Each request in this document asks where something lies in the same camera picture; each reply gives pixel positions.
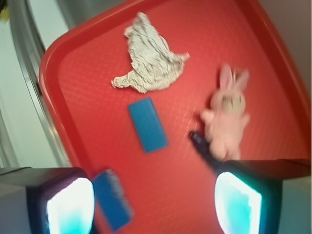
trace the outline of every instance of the blue rectangular block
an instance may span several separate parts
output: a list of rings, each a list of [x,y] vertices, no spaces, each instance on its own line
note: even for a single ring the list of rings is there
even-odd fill
[[[146,153],[168,145],[164,129],[150,98],[129,105],[129,111]]]
[[[131,221],[132,209],[124,197],[118,177],[112,170],[99,174],[93,181],[93,187],[96,199],[114,232]]]

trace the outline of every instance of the bunny ear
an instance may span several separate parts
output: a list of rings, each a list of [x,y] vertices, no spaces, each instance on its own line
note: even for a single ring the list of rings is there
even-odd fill
[[[249,80],[249,71],[244,70],[241,74],[238,75],[238,79],[236,80],[233,87],[240,91],[244,91],[247,87],[248,80]]]
[[[220,72],[220,89],[230,89],[233,85],[233,75],[228,64],[223,65]]]

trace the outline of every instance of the pink bunny plush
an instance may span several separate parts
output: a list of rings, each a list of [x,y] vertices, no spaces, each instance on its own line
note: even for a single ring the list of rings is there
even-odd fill
[[[248,70],[232,74],[230,66],[225,64],[220,72],[220,89],[210,102],[211,109],[205,109],[200,115],[210,153],[218,160],[240,159],[239,145],[250,121],[250,115],[244,114],[246,101],[242,93],[248,79]]]

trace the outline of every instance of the textured tray surface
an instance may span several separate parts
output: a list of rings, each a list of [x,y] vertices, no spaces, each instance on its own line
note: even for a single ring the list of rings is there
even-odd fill
[[[168,89],[139,94],[113,89],[110,81],[131,70],[124,29],[132,20],[87,43],[67,48],[55,67],[72,121],[95,176],[112,168],[135,211],[121,233],[219,233],[215,216],[215,175],[197,155],[188,134],[203,129],[198,116],[217,88],[224,62],[248,68],[245,92],[251,122],[241,143],[242,159],[309,158],[309,150],[267,55],[233,0],[169,0],[142,12],[175,53],[189,52],[184,73]],[[150,97],[169,145],[145,154],[128,105]],[[104,222],[97,220],[100,230]]]

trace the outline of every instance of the tray rim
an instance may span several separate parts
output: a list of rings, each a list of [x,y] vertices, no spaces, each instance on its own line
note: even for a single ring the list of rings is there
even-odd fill
[[[80,166],[85,169],[88,175],[91,175],[91,163],[86,160],[82,165],[78,155],[85,155],[84,159],[88,159],[87,153],[83,147],[82,140],[79,137],[78,130],[74,125],[73,119],[62,95],[57,79],[49,79],[46,77],[47,70],[51,61],[58,59],[58,65],[67,53],[63,48],[66,44],[75,44],[76,48],[86,43],[87,37],[77,43],[77,37],[87,34],[88,30],[96,30],[98,25],[104,21],[114,22],[118,17],[124,14],[128,9],[139,8],[144,5],[146,8],[154,7],[168,0],[128,0],[121,5],[112,8],[89,21],[79,25],[73,30],[67,32],[58,38],[46,51],[41,61],[39,69],[39,85],[43,98],[47,104],[52,120],[56,126],[56,130],[64,144],[64,148],[74,166]],[[288,52],[283,40],[278,34],[276,28],[270,18],[257,0],[234,0],[247,22],[251,26],[253,32],[258,38],[262,49],[267,55],[272,67],[274,68],[279,83],[286,94],[288,102],[299,124],[300,132],[305,137],[305,145],[311,153],[311,101],[305,90],[301,76]]]

